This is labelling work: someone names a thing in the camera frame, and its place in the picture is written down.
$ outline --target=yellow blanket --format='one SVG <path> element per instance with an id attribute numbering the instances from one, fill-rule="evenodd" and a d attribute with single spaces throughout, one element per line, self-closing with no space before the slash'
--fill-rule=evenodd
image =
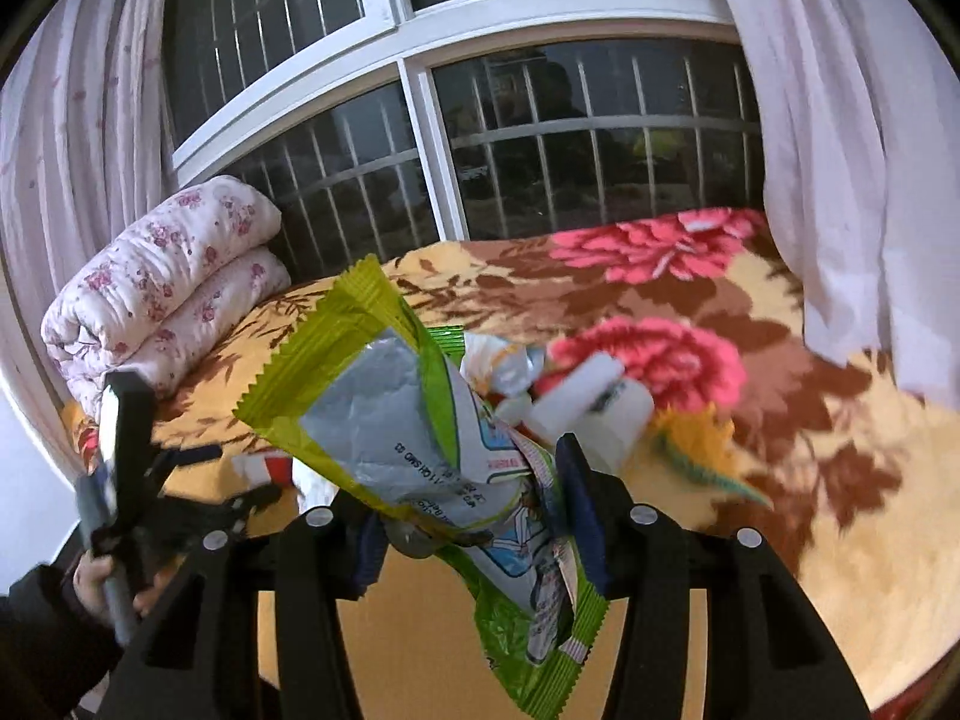
<path id="1" fill-rule="evenodd" d="M 762 222 L 700 213 L 679 231 L 675 220 L 653 220 L 528 241 L 444 242 L 384 271 L 428 325 L 553 341 L 558 375 L 605 349 L 660 406 L 716 403 L 736 425 L 742 472 L 774 509 L 696 487 L 642 450 L 624 471 L 632 494 L 688 528 L 762 531 L 879 707 L 960 640 L 960 418 L 898 391 L 883 354 L 859 355 L 843 370 L 812 356 L 800 339 L 798 284 L 765 233 L 751 237 Z M 222 442 L 227 457 L 262 448 L 230 412 L 329 284 L 251 312 L 163 404 L 155 438 Z M 228 461 L 170 482 L 211 499 L 242 487 Z M 276 530 L 295 514 L 287 498 L 254 528 Z M 268 674 L 271 603 L 261 604 Z M 614 605 L 565 717 L 601 715 L 623 610 Z M 702 629 L 703 607 L 694 610 Z M 341 613 L 367 717 L 517 716 L 485 667 L 472 599 L 439 560 L 391 551 L 381 582 Z M 424 629 L 440 635 L 422 637 Z"/>

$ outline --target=plastic bottle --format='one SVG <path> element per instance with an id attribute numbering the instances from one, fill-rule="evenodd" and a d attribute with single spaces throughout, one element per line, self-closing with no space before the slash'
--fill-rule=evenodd
<path id="1" fill-rule="evenodd" d="M 634 379 L 621 379 L 570 429 L 587 462 L 602 473 L 619 474 L 654 413 L 654 399 Z"/>
<path id="2" fill-rule="evenodd" d="M 510 427 L 517 427 L 518 424 L 525 420 L 531 408 L 533 408 L 533 405 L 534 402 L 530 394 L 528 394 L 528 392 L 522 392 L 517 397 L 501 400 L 496 408 L 493 409 L 493 416 L 501 422 L 510 425 Z"/>
<path id="3" fill-rule="evenodd" d="M 552 448 L 624 371 L 620 360 L 605 352 L 595 352 L 563 384 L 536 401 L 523 420 L 524 426 Z"/>

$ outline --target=snack wrapper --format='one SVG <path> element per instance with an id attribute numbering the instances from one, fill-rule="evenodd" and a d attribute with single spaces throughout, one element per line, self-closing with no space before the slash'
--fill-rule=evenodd
<path id="1" fill-rule="evenodd" d="M 540 346 L 525 346 L 479 333 L 463 336 L 460 373 L 484 397 L 490 392 L 507 398 L 520 396 L 544 372 L 546 349 Z"/>
<path id="2" fill-rule="evenodd" d="M 557 717 L 607 602 L 584 577 L 553 458 L 498 423 L 368 257 L 275 353 L 237 418 L 325 479 L 445 543 L 488 664 L 536 720 Z"/>

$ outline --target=brown leaf pattern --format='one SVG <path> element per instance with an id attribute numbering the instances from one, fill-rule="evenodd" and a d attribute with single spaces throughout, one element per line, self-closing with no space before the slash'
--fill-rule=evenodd
<path id="1" fill-rule="evenodd" d="M 770 496 L 774 508 L 738 499 L 715 502 L 714 522 L 706 524 L 725 535 L 747 525 L 760 529 L 794 572 L 811 546 L 815 517 L 827 514 L 846 531 L 858 517 L 882 511 L 896 494 L 908 453 L 885 440 L 867 399 L 872 386 L 889 377 L 889 358 L 867 357 L 864 370 L 836 367 L 808 352 L 776 320 L 795 317 L 803 295 L 765 234 L 736 255 L 754 258 L 758 268 L 731 266 L 714 279 L 683 280 L 665 272 L 638 284 L 610 281 L 603 266 L 589 262 L 573 268 L 551 258 L 552 248 L 550 237 L 442 242 L 392 260 L 384 271 L 428 325 L 457 323 L 549 343 L 612 317 L 657 317 L 732 343 L 746 382 L 725 415 L 736 426 L 734 440 L 754 461 L 750 483 Z M 742 275 L 736 281 L 732 271 L 755 274 L 757 281 Z M 331 284 L 325 279 L 288 290 L 251 312 L 161 404 L 157 440 L 219 440 L 227 456 L 262 448 L 232 409 Z"/>

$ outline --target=plastic packaging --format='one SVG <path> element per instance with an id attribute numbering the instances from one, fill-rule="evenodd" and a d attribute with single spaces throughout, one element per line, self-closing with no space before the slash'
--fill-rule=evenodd
<path id="1" fill-rule="evenodd" d="M 491 392 L 507 398 L 522 395 L 544 372 L 545 362 L 546 351 L 542 347 L 464 333 L 460 373 L 483 397 Z"/>
<path id="2" fill-rule="evenodd" d="M 536 401 L 523 424 L 553 447 L 597 398 L 619 381 L 624 371 L 620 360 L 606 352 L 595 352 L 562 384 Z"/>
<path id="3" fill-rule="evenodd" d="M 570 432 L 592 469 L 617 476 L 653 413 L 650 391 L 625 377 L 604 392 Z"/>
<path id="4" fill-rule="evenodd" d="M 371 508 L 445 542 L 438 555 L 476 599 L 494 675 L 536 719 L 560 714 L 607 602 L 568 537 L 553 458 L 493 418 L 376 260 L 337 280 L 235 413 Z M 560 647 L 568 640 L 577 646 Z"/>
<path id="5" fill-rule="evenodd" d="M 294 459 L 286 452 L 270 449 L 266 452 L 254 452 L 250 455 L 234 455 L 230 462 L 251 487 L 273 483 L 289 487 L 295 482 L 291 476 Z"/>
<path id="6" fill-rule="evenodd" d="M 296 508 L 301 514 L 318 506 L 329 506 L 337 494 L 337 485 L 296 458 L 293 460 L 291 479 L 296 488 Z"/>

